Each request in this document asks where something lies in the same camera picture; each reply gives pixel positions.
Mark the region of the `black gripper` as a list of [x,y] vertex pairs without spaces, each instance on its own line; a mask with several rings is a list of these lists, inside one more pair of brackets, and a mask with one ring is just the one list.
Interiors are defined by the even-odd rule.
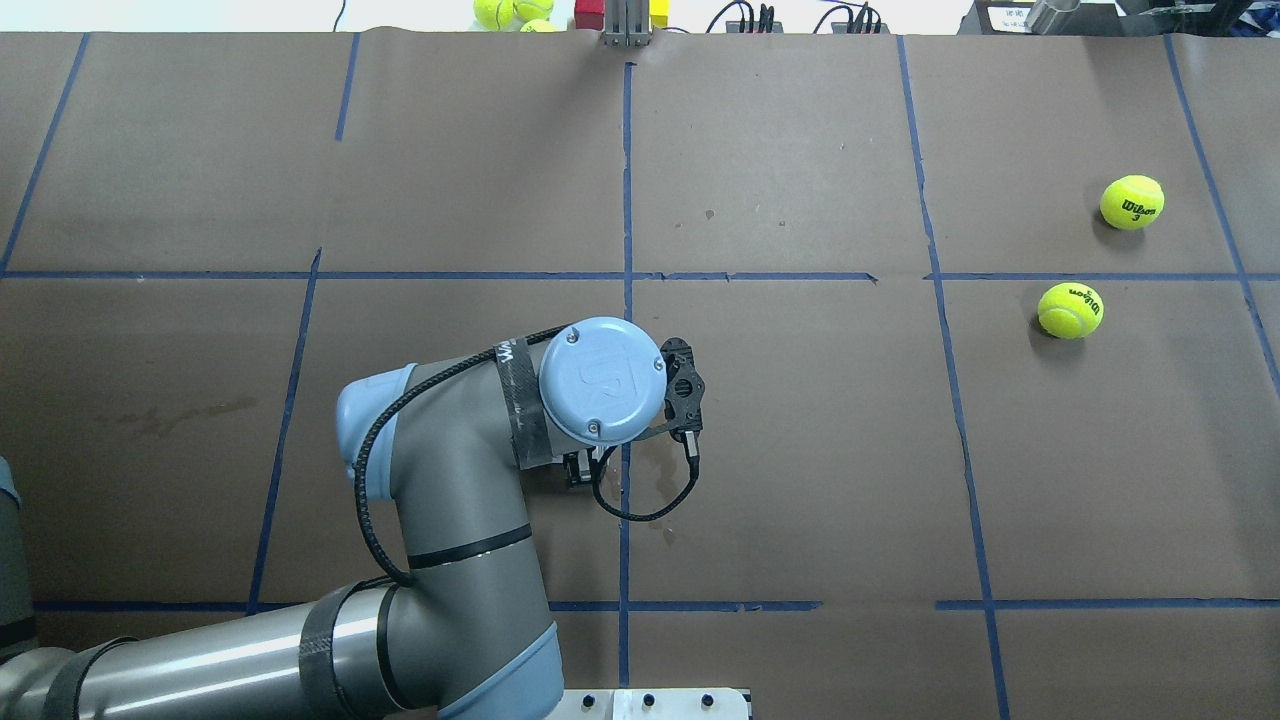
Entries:
[[705,382],[698,373],[691,345],[684,338],[668,338],[660,346],[660,355],[666,363],[664,418],[669,432],[700,433]]

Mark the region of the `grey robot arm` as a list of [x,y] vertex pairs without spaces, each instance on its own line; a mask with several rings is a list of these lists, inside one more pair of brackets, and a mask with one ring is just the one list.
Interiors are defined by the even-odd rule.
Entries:
[[524,491],[562,464],[603,496],[611,456],[668,434],[700,474],[691,346],[594,316],[348,384],[337,434],[379,577],[311,603],[73,652],[44,647],[3,469],[5,719],[541,719],[564,693]]

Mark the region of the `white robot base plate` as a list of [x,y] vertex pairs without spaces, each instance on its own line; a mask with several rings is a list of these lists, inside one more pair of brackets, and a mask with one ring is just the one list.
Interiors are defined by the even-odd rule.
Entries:
[[549,719],[753,719],[750,693],[730,687],[567,689]]

